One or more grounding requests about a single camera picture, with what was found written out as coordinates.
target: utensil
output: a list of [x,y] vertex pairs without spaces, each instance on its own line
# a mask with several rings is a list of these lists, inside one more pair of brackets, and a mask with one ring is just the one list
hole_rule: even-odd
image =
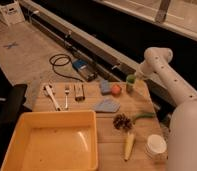
[[67,97],[70,93],[70,87],[67,84],[64,87],[64,93],[65,93],[65,107],[64,108],[65,108],[65,110],[68,110],[68,99],[67,99]]
[[46,96],[49,96],[55,106],[55,109],[57,111],[61,111],[60,105],[58,104],[57,100],[55,99],[54,95],[53,95],[53,90],[52,90],[52,86],[47,84],[44,86],[44,91]]

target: metal bar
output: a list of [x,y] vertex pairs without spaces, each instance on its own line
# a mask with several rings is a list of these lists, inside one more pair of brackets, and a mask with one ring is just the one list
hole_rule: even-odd
[[163,23],[166,20],[167,11],[171,0],[162,0],[155,21],[158,23]]

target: pine cone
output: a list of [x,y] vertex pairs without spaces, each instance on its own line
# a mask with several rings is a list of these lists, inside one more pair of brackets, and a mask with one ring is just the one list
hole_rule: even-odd
[[118,114],[113,120],[113,125],[116,129],[123,129],[127,132],[132,128],[132,121],[124,114]]

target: small container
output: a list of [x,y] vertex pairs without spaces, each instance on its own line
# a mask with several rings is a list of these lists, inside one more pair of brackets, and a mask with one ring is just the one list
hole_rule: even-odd
[[166,149],[166,141],[160,135],[152,134],[147,138],[146,151],[155,162],[163,159]]
[[135,83],[135,75],[130,74],[126,77],[126,91],[131,93],[133,91],[133,84]]

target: fork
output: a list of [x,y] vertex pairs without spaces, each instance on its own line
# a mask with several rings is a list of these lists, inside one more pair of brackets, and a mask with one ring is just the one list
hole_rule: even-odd
[[64,93],[65,93],[65,110],[68,110],[68,100],[67,100],[67,97],[68,97],[68,94],[70,93],[70,87],[69,85],[65,85],[64,87]]

